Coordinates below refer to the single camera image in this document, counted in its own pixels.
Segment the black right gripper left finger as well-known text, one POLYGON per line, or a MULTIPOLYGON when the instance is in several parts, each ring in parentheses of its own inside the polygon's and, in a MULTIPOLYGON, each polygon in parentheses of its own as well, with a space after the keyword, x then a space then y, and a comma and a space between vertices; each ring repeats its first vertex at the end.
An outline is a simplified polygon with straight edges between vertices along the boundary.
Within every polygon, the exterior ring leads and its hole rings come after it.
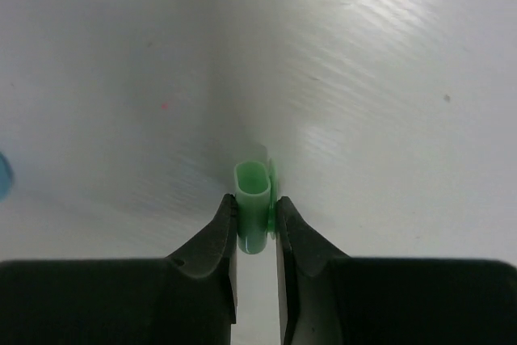
POLYGON ((151 259, 1 265, 4 344, 228 344, 236 322, 237 203, 151 259))

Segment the green highlighter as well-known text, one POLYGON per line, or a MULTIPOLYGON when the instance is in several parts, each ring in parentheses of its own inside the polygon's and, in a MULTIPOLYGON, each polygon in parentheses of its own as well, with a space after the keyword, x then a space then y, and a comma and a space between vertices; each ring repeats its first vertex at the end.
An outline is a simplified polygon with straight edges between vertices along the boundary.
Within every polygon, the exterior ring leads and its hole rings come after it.
POLYGON ((267 163, 249 160, 233 169, 237 201, 237 242, 248 255, 261 253, 267 239, 275 239, 275 207, 279 180, 272 158, 267 163))

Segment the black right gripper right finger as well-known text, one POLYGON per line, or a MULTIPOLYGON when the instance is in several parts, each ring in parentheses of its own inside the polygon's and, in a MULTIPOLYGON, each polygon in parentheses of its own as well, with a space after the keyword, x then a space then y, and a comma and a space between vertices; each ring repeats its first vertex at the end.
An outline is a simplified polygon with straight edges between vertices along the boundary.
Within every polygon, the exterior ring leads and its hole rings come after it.
POLYGON ((516 270, 497 260, 351 257, 276 205, 284 344, 513 344, 516 270))

